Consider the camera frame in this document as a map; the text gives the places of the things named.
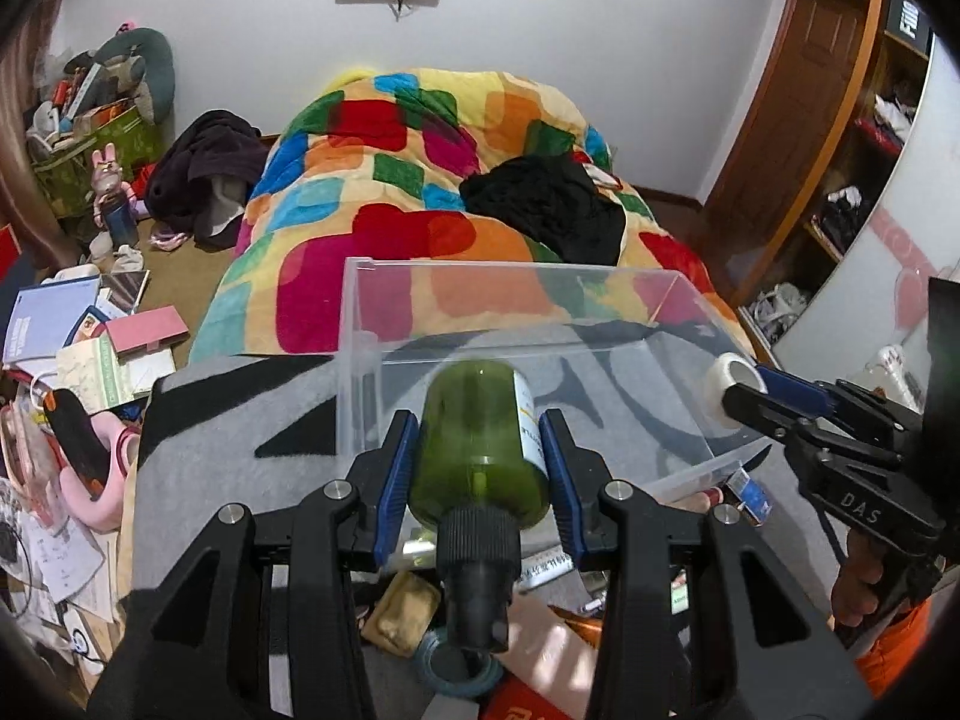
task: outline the human hand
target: human hand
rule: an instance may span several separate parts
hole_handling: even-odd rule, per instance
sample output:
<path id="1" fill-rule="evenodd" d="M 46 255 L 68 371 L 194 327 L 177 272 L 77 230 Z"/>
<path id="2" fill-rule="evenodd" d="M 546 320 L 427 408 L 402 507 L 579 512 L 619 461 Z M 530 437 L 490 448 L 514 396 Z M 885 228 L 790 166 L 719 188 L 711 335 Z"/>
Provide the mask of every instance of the human hand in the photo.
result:
<path id="1" fill-rule="evenodd" d="M 855 628 L 866 614 L 877 611 L 877 596 L 872 586 L 883 576 L 886 547 L 862 533 L 847 533 L 847 561 L 840 569 L 830 593 L 830 605 L 836 621 Z"/>

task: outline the multicolored patchwork blanket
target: multicolored patchwork blanket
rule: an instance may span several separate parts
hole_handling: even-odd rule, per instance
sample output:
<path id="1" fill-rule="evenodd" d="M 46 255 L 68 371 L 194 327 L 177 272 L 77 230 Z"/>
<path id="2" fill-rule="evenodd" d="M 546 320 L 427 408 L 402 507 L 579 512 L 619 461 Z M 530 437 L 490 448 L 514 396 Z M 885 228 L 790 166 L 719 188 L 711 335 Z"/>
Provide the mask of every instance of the multicolored patchwork blanket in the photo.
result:
<path id="1" fill-rule="evenodd" d="M 414 70 L 354 80 L 324 95 L 272 149 L 247 206 L 237 259 L 191 361 L 335 350 L 347 257 L 558 262 L 504 223 L 466 213 L 458 187 L 515 156 L 568 151 L 613 169 L 603 137 L 568 98 L 506 73 Z M 620 184 L 600 189 L 626 215 L 618 265 L 680 271 L 749 349 L 703 263 L 656 225 L 636 190 Z M 412 327 L 421 332 L 469 328 L 462 312 L 445 323 L 435 295 L 410 300 Z M 555 314 L 546 297 L 527 310 L 544 302 Z M 639 293 L 626 302 L 621 296 L 623 319 L 651 313 Z M 481 317 L 477 324 L 488 326 Z"/>

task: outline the pink rabbit doll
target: pink rabbit doll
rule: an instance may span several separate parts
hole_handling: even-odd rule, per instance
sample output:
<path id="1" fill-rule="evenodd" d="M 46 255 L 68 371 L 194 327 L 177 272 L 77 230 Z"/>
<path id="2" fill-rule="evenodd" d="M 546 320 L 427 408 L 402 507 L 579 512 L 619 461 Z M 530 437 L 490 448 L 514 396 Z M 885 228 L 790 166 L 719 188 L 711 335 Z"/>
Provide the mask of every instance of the pink rabbit doll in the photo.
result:
<path id="1" fill-rule="evenodd" d="M 100 206 L 103 201 L 111 194 L 123 191 L 131 204 L 131 211 L 136 208 L 136 194 L 127 181 L 123 180 L 123 169 L 116 159 L 116 149 L 113 143 L 107 143 L 104 146 L 103 153 L 99 149 L 93 152 L 91 157 L 93 162 L 93 176 L 90 177 L 90 185 L 93 186 L 95 196 L 93 197 L 93 220 L 98 227 L 104 226 L 104 220 L 100 216 Z"/>

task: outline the orange sleeve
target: orange sleeve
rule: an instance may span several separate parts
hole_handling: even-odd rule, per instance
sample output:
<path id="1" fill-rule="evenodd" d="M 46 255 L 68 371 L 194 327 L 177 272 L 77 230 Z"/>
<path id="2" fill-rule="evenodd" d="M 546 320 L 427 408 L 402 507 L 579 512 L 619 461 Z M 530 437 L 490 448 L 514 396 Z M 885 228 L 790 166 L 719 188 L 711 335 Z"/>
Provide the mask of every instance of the orange sleeve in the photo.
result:
<path id="1" fill-rule="evenodd" d="M 867 680 L 875 698 L 889 688 L 920 649 L 926 637 L 929 618 L 928 599 L 882 632 L 870 652 L 856 660 L 856 667 L 863 679 Z"/>

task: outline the clear storage bin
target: clear storage bin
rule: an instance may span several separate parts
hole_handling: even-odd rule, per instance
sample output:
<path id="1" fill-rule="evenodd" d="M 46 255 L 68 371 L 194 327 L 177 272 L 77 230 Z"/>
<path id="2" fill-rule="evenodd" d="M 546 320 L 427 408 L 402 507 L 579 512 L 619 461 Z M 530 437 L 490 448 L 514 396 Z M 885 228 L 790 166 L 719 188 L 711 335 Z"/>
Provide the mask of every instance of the clear storage bin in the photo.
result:
<path id="1" fill-rule="evenodd" d="M 419 418 L 434 374 L 464 358 L 510 362 L 538 415 L 561 409 L 578 445 L 664 502 L 720 482 L 763 445 L 704 405 L 713 361 L 749 354 L 675 271 L 349 258 L 340 322 L 341 457 L 379 446 L 395 410 Z M 411 531 L 407 512 L 401 544 Z M 526 554 L 557 543 L 552 514 L 522 541 Z"/>

